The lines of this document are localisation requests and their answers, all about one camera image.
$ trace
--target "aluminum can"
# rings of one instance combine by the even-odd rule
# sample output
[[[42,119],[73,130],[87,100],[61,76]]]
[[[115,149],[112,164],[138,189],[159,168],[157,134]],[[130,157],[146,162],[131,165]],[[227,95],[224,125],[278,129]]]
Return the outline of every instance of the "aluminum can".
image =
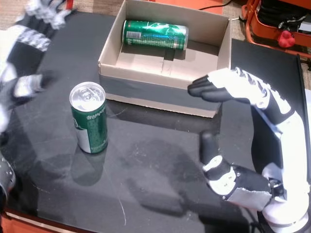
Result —
[[[87,153],[107,147],[106,94],[97,83],[76,85],[69,95],[78,145]]]
[[[185,50],[188,34],[186,26],[126,20],[123,25],[122,42],[127,45],[148,45]]]

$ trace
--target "orange machine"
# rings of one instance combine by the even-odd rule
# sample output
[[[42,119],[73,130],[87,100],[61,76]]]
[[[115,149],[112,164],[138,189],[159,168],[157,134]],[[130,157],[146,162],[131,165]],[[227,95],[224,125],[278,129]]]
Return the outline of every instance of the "orange machine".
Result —
[[[306,9],[311,9],[311,1],[306,0],[282,0],[283,2],[287,2],[289,4],[297,5]],[[305,52],[298,52],[290,49],[283,49],[281,47],[272,47],[264,44],[256,43],[251,35],[251,29],[253,34],[256,36],[272,39],[272,40],[278,40],[279,36],[283,32],[283,30],[280,30],[275,27],[271,27],[268,25],[265,25],[261,23],[258,20],[258,15],[256,12],[256,9],[258,7],[260,0],[248,0],[247,4],[242,7],[242,18],[247,20],[246,26],[245,26],[245,32],[246,32],[246,39],[248,42],[252,44],[261,45],[264,47],[272,48],[275,50],[281,50],[290,54],[299,54],[302,57],[311,58],[311,54],[305,53]],[[311,36],[304,34],[304,33],[298,33],[298,32],[291,32],[292,36],[295,38],[295,44],[301,45],[305,47],[311,47]]]

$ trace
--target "silver can top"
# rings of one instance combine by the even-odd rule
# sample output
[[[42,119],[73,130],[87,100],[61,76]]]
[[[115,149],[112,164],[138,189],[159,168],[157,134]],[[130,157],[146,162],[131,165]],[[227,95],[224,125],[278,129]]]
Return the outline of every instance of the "silver can top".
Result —
[[[106,93],[97,83],[84,82],[76,85],[70,92],[69,100],[72,107],[81,112],[98,109],[105,101]]]

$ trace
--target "green can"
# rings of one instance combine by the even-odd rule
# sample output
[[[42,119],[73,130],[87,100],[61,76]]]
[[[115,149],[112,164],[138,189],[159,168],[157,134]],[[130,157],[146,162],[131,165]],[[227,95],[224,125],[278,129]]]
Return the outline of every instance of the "green can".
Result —
[[[126,20],[123,25],[122,42],[127,45],[149,45],[185,50],[188,34],[186,26]]]
[[[87,153],[107,147],[106,94],[93,82],[76,85],[69,96],[78,145]]]

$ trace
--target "can lid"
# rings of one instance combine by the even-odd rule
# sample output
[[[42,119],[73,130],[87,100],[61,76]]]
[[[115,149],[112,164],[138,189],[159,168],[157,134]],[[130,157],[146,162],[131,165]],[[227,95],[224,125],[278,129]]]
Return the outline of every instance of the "can lid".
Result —
[[[106,94],[97,83],[84,82],[76,85],[70,92],[69,100],[72,107],[82,112],[91,112],[104,103]]]
[[[127,20],[124,21],[123,23],[123,31],[122,31],[122,43],[124,43],[124,31],[125,31],[125,25],[126,25]]]
[[[188,45],[188,36],[189,36],[189,28],[188,28],[188,27],[185,27],[185,28],[186,28],[186,35],[185,35],[184,50],[187,49],[187,45]]]

